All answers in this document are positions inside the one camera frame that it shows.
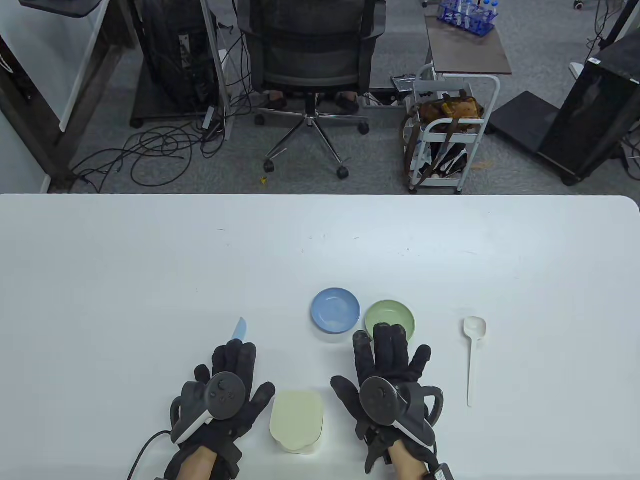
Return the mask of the person's right hand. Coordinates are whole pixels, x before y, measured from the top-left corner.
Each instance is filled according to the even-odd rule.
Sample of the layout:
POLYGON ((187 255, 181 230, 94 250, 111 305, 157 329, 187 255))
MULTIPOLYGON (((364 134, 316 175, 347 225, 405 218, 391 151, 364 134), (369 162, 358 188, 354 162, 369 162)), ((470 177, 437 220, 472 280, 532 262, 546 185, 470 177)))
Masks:
MULTIPOLYGON (((358 385, 370 377, 384 378, 391 383, 416 383, 423 375, 430 361, 432 350, 429 345, 421 345, 409 359, 409 344, 404 327, 399 324, 379 323, 374 327, 374 338, 367 332, 358 330, 353 335, 353 350, 358 385)), ((384 442, 390 448, 396 441, 402 441, 405 448, 423 461, 429 450, 420 446, 395 427, 378 425, 366 414, 359 398, 359 389, 342 375, 334 375, 330 385, 350 416, 356 421, 356 435, 368 446, 375 441, 384 442)))

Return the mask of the person's left hand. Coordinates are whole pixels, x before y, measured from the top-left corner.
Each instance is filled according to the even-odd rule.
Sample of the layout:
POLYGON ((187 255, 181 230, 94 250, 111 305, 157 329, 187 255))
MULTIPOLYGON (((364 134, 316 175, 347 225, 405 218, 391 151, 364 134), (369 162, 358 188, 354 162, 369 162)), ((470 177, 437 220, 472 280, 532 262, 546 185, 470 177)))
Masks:
POLYGON ((217 455, 213 479, 237 478, 242 452, 235 442, 252 429, 275 395, 272 382, 252 393, 256 352, 253 343, 233 339, 215 349, 212 368, 195 368, 194 381, 184 384, 170 407, 170 439, 180 452, 167 467, 168 478, 175 478, 199 448, 217 455))

